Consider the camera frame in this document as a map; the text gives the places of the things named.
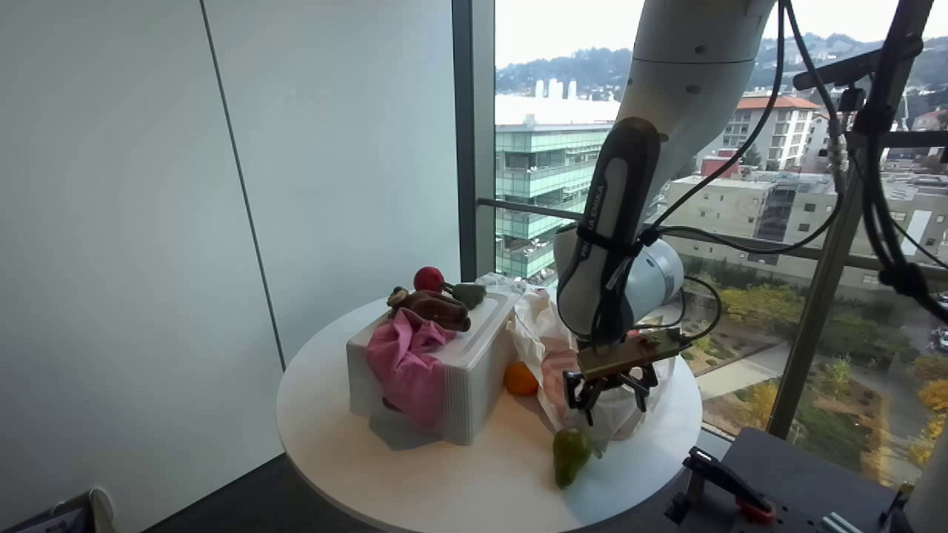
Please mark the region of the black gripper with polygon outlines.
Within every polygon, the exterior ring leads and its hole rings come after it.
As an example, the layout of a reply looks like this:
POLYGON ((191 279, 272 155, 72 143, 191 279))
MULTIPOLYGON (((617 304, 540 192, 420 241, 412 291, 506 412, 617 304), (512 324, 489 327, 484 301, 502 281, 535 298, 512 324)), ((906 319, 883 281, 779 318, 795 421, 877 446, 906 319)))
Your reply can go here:
POLYGON ((563 372, 567 402, 573 408, 591 412, 606 390, 628 387, 635 395, 635 405, 646 408, 650 390, 657 384, 657 372, 653 364, 626 364, 626 368, 579 368, 563 372))

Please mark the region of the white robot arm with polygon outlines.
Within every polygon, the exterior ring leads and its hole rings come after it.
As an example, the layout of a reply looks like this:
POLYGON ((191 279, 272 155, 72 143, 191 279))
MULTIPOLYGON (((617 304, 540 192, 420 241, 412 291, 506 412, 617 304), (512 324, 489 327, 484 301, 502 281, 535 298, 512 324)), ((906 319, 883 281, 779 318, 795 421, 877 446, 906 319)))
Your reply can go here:
POLYGON ((650 205, 729 122, 777 0, 644 0, 632 75, 595 161, 583 214, 558 230, 558 313, 579 340, 567 405, 592 412, 628 384, 637 405, 680 331, 632 340, 635 324, 686 284, 681 258, 650 229, 650 205))

